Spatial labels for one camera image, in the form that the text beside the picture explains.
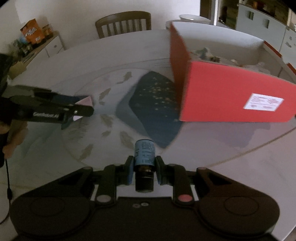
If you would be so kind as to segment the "left hand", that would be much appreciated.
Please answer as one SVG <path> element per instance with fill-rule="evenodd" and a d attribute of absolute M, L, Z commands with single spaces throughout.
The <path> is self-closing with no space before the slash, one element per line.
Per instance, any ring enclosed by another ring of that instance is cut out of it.
<path fill-rule="evenodd" d="M 22 144 L 28 131 L 27 121 L 13 121 L 10 126 L 5 123 L 1 123 L 1 135 L 6 133 L 9 134 L 6 145 L 2 148 L 6 159 L 9 159 L 13 155 L 16 147 Z"/>

